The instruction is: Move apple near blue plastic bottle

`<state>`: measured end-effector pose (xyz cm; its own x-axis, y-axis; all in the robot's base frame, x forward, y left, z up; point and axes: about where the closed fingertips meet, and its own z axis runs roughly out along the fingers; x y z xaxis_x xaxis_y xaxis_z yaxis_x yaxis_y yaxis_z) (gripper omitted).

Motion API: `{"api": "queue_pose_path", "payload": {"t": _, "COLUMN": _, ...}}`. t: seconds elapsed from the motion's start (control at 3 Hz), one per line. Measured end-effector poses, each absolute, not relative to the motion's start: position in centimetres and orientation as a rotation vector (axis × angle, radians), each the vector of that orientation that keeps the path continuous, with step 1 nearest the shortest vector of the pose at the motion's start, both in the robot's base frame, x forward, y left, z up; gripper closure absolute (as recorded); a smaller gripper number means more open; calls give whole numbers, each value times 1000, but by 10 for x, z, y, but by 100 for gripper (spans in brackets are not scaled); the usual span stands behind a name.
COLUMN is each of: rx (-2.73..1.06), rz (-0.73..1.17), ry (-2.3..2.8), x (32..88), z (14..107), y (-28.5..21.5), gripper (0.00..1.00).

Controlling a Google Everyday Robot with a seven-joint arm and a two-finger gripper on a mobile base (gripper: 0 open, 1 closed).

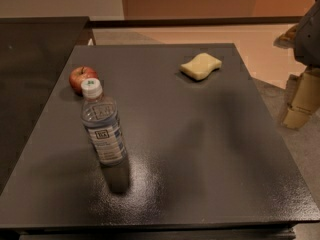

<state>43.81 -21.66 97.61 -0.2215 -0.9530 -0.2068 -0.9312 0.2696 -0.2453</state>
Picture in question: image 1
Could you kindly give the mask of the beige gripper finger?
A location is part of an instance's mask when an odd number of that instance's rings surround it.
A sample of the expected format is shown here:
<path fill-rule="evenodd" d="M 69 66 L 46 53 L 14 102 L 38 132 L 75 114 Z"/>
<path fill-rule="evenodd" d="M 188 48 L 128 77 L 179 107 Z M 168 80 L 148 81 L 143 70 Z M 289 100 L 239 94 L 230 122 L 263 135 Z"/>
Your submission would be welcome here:
<path fill-rule="evenodd" d="M 295 46 L 295 37 L 297 33 L 297 26 L 293 25 L 285 33 L 278 36 L 273 45 L 282 49 L 289 49 Z"/>
<path fill-rule="evenodd" d="M 281 123 L 289 129 L 300 129 L 319 108 L 320 69 L 307 67 L 299 76 L 290 75 Z"/>

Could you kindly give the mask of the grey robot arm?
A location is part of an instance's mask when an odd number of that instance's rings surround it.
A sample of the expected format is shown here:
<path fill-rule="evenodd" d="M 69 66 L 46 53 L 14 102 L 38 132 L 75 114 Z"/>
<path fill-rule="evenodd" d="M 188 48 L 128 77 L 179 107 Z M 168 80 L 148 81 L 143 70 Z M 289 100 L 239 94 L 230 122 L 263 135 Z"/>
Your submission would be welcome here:
<path fill-rule="evenodd" d="M 297 25 L 279 36 L 274 45 L 292 48 L 295 60 L 306 66 L 299 76 L 289 76 L 281 115 L 285 127 L 299 129 L 320 108 L 320 0 Z"/>

